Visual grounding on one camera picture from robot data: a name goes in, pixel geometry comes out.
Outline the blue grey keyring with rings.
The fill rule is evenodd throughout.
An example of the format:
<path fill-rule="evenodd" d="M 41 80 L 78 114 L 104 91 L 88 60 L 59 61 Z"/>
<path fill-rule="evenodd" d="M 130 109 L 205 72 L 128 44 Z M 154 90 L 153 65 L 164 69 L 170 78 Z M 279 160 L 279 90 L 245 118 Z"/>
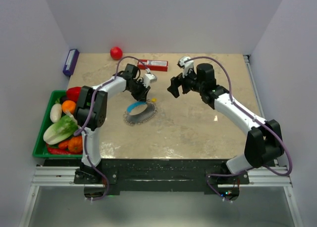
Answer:
<path fill-rule="evenodd" d="M 157 114 L 156 103 L 150 100 L 146 102 L 134 102 L 129 105 L 123 115 L 127 125 L 134 126 L 145 123 Z"/>

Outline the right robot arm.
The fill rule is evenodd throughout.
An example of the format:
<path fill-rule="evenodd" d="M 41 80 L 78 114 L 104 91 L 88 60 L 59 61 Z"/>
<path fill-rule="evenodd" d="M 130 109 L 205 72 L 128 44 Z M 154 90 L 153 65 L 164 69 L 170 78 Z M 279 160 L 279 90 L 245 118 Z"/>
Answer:
<path fill-rule="evenodd" d="M 171 78 L 167 90 L 175 98 L 179 97 L 179 87 L 183 94 L 189 91 L 199 93 L 205 104 L 229 118 L 247 136 L 244 153 L 229 159 L 226 162 L 227 168 L 220 172 L 223 182 L 231 184 L 238 178 L 238 173 L 259 168 L 283 155 L 284 150 L 279 142 L 279 123 L 275 120 L 267 121 L 251 113 L 239 102 L 234 102 L 229 91 L 217 84 L 211 64 L 200 63 L 194 66 L 193 61 L 179 61 L 177 65 L 183 71 Z"/>

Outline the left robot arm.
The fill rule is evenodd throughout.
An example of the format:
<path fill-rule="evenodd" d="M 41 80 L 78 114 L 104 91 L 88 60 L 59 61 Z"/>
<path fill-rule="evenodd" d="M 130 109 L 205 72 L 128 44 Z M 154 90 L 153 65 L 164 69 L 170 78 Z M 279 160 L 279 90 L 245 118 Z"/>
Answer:
<path fill-rule="evenodd" d="M 128 91 L 138 102 L 145 102 L 150 90 L 150 84 L 157 78 L 149 68 L 142 78 L 138 78 L 139 68 L 127 64 L 123 71 L 117 71 L 109 80 L 99 85 L 81 87 L 76 104 L 74 118 L 79 129 L 74 135 L 82 135 L 83 156 L 80 172 L 90 183 L 98 183 L 103 177 L 103 172 L 97 166 L 101 162 L 99 148 L 100 127 L 106 120 L 107 102 L 113 96 Z"/>

